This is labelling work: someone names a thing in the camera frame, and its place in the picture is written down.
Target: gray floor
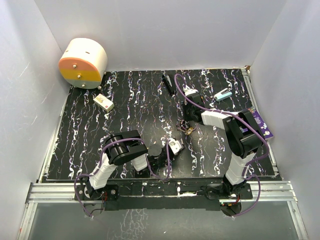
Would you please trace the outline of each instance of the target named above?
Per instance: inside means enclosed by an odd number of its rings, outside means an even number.
[[[120,210],[95,219],[78,204],[38,204],[29,240],[298,239],[287,202],[259,202],[235,220],[202,209]]]

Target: marble surface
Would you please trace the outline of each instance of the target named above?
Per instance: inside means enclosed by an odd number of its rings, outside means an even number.
[[[178,131],[183,98],[179,94],[170,96],[162,82],[163,73],[182,74],[188,85],[203,96],[207,108],[235,112],[252,106],[241,69],[108,72],[101,90],[70,88],[46,179],[73,180],[81,173],[91,173],[108,135],[129,130],[138,130],[147,147],[164,146],[170,137],[183,141],[185,149],[172,161],[172,178],[222,177],[231,159],[226,134],[203,125],[188,136]],[[224,88],[229,88],[232,97],[214,102],[213,96]],[[106,113],[94,103],[99,93],[114,102],[111,112]],[[263,152],[260,148],[257,156]],[[273,175],[270,159],[253,163],[249,173],[253,172]],[[159,167],[156,173],[164,177],[167,167]],[[111,177],[129,179],[134,174],[131,163],[127,163]]]

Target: purple book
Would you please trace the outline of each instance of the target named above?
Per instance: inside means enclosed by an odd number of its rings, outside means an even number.
[[[260,114],[258,113],[256,108],[253,106],[253,107],[248,108],[248,110],[252,113],[256,123],[259,125],[259,127],[264,135],[264,138],[266,140],[272,138],[274,135],[271,133],[271,131],[267,127],[267,124],[264,122],[264,120],[262,119],[262,117],[260,116]]]

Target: white wall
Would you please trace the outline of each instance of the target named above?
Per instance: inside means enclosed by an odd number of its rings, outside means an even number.
[[[289,0],[251,67],[280,173],[291,180],[306,230],[319,239],[320,1]]]
[[[286,0],[35,0],[59,47],[98,41],[107,69],[251,65]]]
[[[68,85],[62,55],[33,0],[0,0],[0,239],[18,235]]]

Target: purple package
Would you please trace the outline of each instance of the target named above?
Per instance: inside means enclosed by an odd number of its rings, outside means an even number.
[[[272,138],[274,135],[271,133],[271,131],[267,127],[267,124],[264,122],[264,120],[262,119],[262,117],[260,116],[260,114],[258,113],[256,108],[253,106],[253,107],[248,108],[248,110],[252,113],[256,123],[259,125],[259,127],[264,135],[264,138],[266,140]]]

